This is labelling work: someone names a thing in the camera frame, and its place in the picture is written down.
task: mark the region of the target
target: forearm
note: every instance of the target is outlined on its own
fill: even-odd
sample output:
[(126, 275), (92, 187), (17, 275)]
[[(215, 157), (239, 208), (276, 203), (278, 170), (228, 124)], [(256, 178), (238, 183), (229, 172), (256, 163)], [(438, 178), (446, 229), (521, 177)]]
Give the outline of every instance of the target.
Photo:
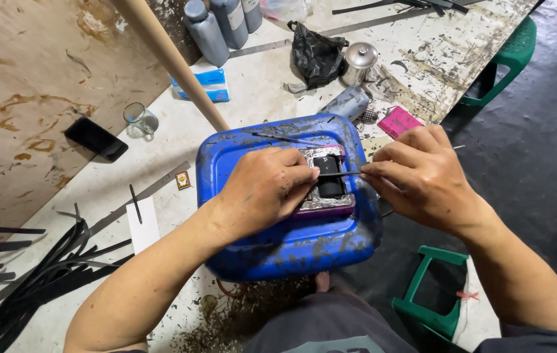
[(147, 349), (145, 336), (196, 269), (223, 246), (212, 205), (117, 269), (80, 306), (65, 352)]
[(488, 299), (502, 322), (557, 330), (557, 275), (485, 204), (463, 240)]

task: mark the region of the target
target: dark floor mat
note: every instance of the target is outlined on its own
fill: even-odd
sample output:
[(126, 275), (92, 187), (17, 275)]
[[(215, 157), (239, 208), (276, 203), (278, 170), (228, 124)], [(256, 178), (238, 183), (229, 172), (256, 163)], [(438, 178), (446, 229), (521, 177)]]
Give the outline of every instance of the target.
[[(538, 39), (525, 70), (480, 112), (457, 106), (442, 125), (454, 146), (465, 145), (456, 151), (473, 188), (557, 272), (557, 0), (547, 0), (532, 18)], [(467, 252), (454, 237), (395, 213), (384, 219), (384, 226), (377, 253), (333, 273), (331, 281), (353, 288), (418, 347), (421, 342), (410, 337), (392, 310), (392, 298), (405, 294), (421, 245)], [(454, 280), (460, 280), (459, 274)], [(424, 305), (450, 308), (438, 299), (438, 280), (428, 281), (436, 287), (432, 297), (424, 296)]]

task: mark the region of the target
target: table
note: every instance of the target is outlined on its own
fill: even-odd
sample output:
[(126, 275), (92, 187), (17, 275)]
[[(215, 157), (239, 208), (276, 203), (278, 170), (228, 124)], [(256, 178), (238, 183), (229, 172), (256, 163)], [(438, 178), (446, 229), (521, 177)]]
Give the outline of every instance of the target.
[[(369, 84), (376, 99), (373, 107), (382, 114), (400, 105), (425, 124), (438, 124), (455, 105), (490, 58), (498, 51), (514, 28), (533, 7), (535, 0), (493, 0), (468, 5), (463, 16), (447, 11), (397, 21), (385, 25), (343, 33), (350, 42), (374, 44), (380, 52), (377, 68), (388, 79)], [(361, 4), (358, 0), (318, 1), (314, 15), (305, 25), (314, 31), (339, 28), (354, 23), (396, 14), (394, 6), (331, 15), (332, 9)], [(264, 20), (250, 36), (245, 48), (288, 40), (292, 33)], [(317, 112), (343, 90), (332, 82), (314, 93), (295, 98), (281, 89), (282, 83), (298, 83), (295, 68), (290, 67), (290, 46), (229, 59), (224, 65), (231, 102), (217, 107), (231, 128), (306, 116)], [(24, 227), (45, 228), (47, 236), (24, 253), (0, 254), (17, 276), (35, 266), (73, 220), (56, 211), (73, 211), (78, 202), (81, 214), (90, 225), (123, 205), (130, 198), (128, 184), (140, 192), (162, 178), (175, 166), (188, 161), (189, 176), (195, 184), (195, 157), (200, 143), (212, 134), (211, 125), (194, 105), (177, 98), (168, 88), (150, 106), (160, 121), (153, 141), (136, 134), (132, 128), (120, 134), (129, 150), (117, 162), (89, 163)], [(391, 141), (375, 124), (357, 124), (366, 156)], [(159, 230), (162, 235), (180, 225), (196, 210), (196, 190), (178, 190), (168, 183), (154, 197)], [(90, 244), (100, 248), (129, 238), (128, 221), (123, 216), (99, 232)], [(31, 239), (15, 235), (12, 241)], [(111, 262), (132, 252), (127, 246), (107, 254), (102, 261)], [(39, 309), (16, 343), (12, 352), (61, 352), (64, 334), (80, 303), (103, 281), (96, 281), (67, 294)], [(204, 266), (183, 287), (170, 310), (149, 335), (151, 352), (201, 351), (199, 342), (214, 338), (217, 325), (223, 325), (229, 309), (253, 311), (259, 303), (239, 303), (217, 287), (214, 277)], [(230, 340), (222, 352), (238, 351), (241, 342)]]

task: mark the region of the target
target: person's left hand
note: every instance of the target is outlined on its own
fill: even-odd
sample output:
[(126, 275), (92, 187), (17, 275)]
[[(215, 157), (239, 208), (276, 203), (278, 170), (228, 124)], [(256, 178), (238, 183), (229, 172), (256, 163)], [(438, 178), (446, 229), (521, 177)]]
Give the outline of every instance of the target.
[(211, 221), (227, 243), (257, 233), (289, 216), (318, 175), (320, 168), (309, 168), (298, 149), (270, 147), (249, 152), (211, 200)]

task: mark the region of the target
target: smartphone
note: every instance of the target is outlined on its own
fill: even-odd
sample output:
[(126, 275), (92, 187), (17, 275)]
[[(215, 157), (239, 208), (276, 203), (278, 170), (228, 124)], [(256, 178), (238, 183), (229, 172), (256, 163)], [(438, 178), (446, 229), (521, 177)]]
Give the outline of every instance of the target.
[(110, 162), (117, 161), (128, 149), (127, 144), (86, 116), (71, 124), (65, 137)]

